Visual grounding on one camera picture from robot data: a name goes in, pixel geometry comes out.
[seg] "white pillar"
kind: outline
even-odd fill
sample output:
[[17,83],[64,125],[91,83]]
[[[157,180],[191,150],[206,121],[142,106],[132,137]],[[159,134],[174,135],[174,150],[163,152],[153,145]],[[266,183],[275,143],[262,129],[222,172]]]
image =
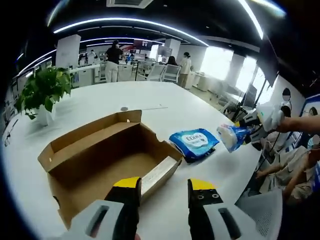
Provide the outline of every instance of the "white pillar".
[[59,68],[76,68],[78,66],[81,37],[77,34],[67,36],[58,41],[55,65]]
[[171,48],[172,49],[172,56],[175,57],[175,59],[177,59],[178,56],[178,52],[179,52],[179,48],[180,48],[180,44],[181,42],[175,39],[166,39],[164,46],[167,48]]
[[242,66],[244,65],[245,57],[237,54],[233,54],[232,60],[230,63],[229,72],[226,75],[225,81],[231,86],[235,87]]

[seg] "cardboard box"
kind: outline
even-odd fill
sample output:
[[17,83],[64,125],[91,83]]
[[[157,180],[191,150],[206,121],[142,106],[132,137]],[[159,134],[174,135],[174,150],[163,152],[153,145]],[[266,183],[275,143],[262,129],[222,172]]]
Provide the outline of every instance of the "cardboard box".
[[176,171],[182,155],[141,123],[141,110],[118,112],[81,126],[49,143],[38,160],[67,228],[71,219],[113,184],[142,177],[141,201]]

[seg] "person's arm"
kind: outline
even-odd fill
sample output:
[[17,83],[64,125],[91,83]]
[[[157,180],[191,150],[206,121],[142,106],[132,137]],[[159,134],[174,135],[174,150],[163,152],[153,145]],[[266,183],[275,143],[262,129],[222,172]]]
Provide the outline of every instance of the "person's arm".
[[277,164],[277,165],[270,166],[269,168],[267,168],[264,171],[257,171],[256,172],[256,179],[261,178],[263,176],[267,176],[269,174],[273,174],[273,173],[279,172],[280,170],[284,169],[284,167],[285,166]]
[[120,49],[120,55],[121,55],[123,60],[126,59],[126,55],[124,54],[124,51],[122,51],[121,49]]
[[283,201],[287,201],[288,198],[291,196],[292,191],[295,189],[296,185],[302,183],[306,180],[305,168],[300,167],[299,171],[291,178],[288,185],[282,192]]
[[276,130],[281,133],[318,133],[320,132],[320,115],[303,117],[285,117]]

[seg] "computer monitor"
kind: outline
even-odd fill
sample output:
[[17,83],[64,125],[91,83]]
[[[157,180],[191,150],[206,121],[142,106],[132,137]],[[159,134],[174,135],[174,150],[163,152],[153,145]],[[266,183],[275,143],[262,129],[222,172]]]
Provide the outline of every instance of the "computer monitor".
[[145,60],[146,59],[146,55],[145,54],[138,54],[136,53],[134,55],[134,60]]
[[257,96],[257,89],[250,84],[244,97],[243,106],[254,108],[255,107],[255,101]]

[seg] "led light strip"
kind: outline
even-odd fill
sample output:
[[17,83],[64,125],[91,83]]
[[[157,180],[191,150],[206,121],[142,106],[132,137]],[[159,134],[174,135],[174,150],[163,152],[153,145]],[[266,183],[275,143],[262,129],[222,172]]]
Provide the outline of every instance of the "led light strip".
[[246,2],[246,0],[238,0],[238,2],[242,5],[244,10],[247,12],[249,17],[251,18],[256,30],[258,31],[258,34],[259,34],[260,38],[263,39],[264,38],[264,32],[262,31],[262,28],[261,28],[256,16],[254,15],[254,12],[251,10],[251,8],[249,7],[249,5]]
[[266,0],[251,0],[251,1],[256,2],[257,4],[261,4],[265,7],[274,9],[276,11],[279,11],[281,14],[286,15],[286,12],[283,9],[281,9],[279,6],[273,4],[269,1],[266,1]]
[[38,57],[36,60],[34,60],[33,62],[31,62],[30,64],[28,64],[24,69],[22,69],[17,76],[19,76],[21,73],[23,73],[27,68],[29,68],[32,64],[34,64],[35,62],[39,61],[40,59],[44,58],[45,56],[52,54],[53,52],[57,51],[57,49],[52,50],[48,53],[46,53],[45,55],[42,55],[41,57]]
[[23,55],[24,53],[21,53],[20,56],[18,56],[18,58],[15,61],[18,61]]
[[83,41],[80,41],[80,43],[86,43],[86,42],[97,41],[97,40],[108,40],[108,39],[114,39],[114,40],[131,39],[131,40],[141,40],[141,41],[146,41],[146,42],[154,42],[157,44],[164,44],[163,42],[160,42],[160,41],[153,41],[153,40],[134,38],[134,37],[101,37],[101,38],[93,38],[93,39],[83,40]]
[[[104,42],[104,43],[97,43],[97,44],[90,44],[87,45],[87,47],[91,47],[91,46],[98,46],[98,45],[110,45],[112,44],[112,42]],[[119,42],[119,44],[133,44],[132,42]]]
[[51,58],[52,58],[52,56],[46,58],[45,60],[42,60],[41,62],[38,62],[36,65],[34,65],[34,68],[35,68],[36,66],[42,64],[43,62],[48,61],[48,60],[51,59]]
[[64,27],[61,27],[57,30],[55,30],[53,33],[54,34],[57,34],[59,32],[62,32],[66,29],[69,29],[69,28],[73,28],[75,26],[78,26],[78,25],[82,25],[82,24],[88,24],[88,23],[94,23],[94,22],[101,22],[101,21],[131,21],[131,22],[139,22],[139,23],[145,23],[145,24],[152,24],[152,25],[156,25],[156,26],[159,26],[159,27],[163,27],[163,28],[166,28],[166,29],[170,29],[172,31],[175,31],[175,32],[178,32],[180,34],[183,34],[183,35],[186,35],[188,36],[189,38],[192,38],[202,44],[204,44],[205,46],[209,47],[209,45],[207,43],[205,43],[204,41],[201,41],[200,39],[196,38],[195,36],[192,36],[184,31],[181,31],[179,29],[176,29],[174,27],[171,27],[171,26],[167,26],[167,25],[164,25],[164,24],[161,24],[161,23],[157,23],[157,22],[154,22],[154,21],[148,21],[148,20],[142,20],[142,19],[136,19],[136,18],[127,18],[127,17],[104,17],[104,18],[95,18],[95,19],[90,19],[90,20],[85,20],[85,21],[79,21],[79,22],[76,22],[76,23],[73,23],[73,24],[70,24],[70,25],[67,25],[67,26],[64,26]]

